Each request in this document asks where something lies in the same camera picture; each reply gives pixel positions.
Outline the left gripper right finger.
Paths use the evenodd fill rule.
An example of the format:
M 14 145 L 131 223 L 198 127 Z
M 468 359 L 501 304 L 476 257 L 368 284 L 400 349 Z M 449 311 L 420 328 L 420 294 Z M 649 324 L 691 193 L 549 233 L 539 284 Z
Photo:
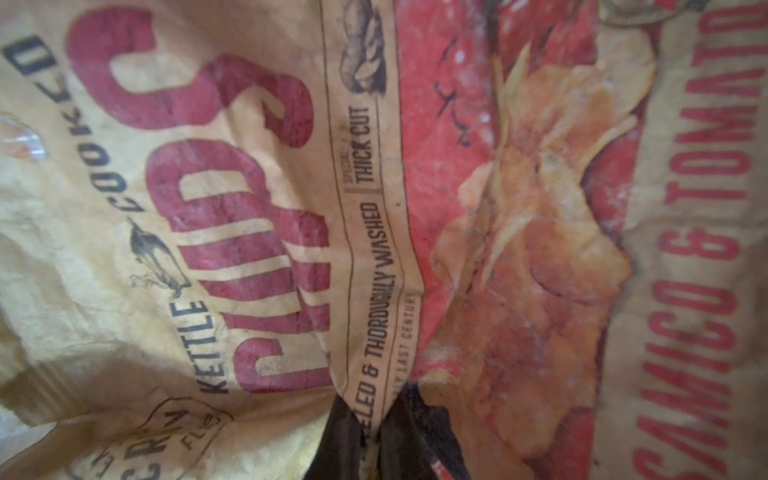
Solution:
M 380 430 L 380 479 L 469 479 L 448 410 L 429 406 L 418 386 L 404 387 Z

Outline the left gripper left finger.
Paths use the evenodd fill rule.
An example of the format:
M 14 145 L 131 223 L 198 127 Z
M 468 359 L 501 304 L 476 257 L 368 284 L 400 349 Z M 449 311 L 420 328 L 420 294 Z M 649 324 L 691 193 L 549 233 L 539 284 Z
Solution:
M 340 397 L 334 398 L 323 434 L 304 480 L 360 480 L 365 430 Z

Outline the yellow red tomato chips bag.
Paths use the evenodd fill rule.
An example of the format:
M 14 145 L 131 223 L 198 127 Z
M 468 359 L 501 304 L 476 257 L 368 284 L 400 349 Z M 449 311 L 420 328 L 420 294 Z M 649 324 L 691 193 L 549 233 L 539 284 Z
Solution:
M 5 1 L 1 475 L 767 475 L 763 1 Z

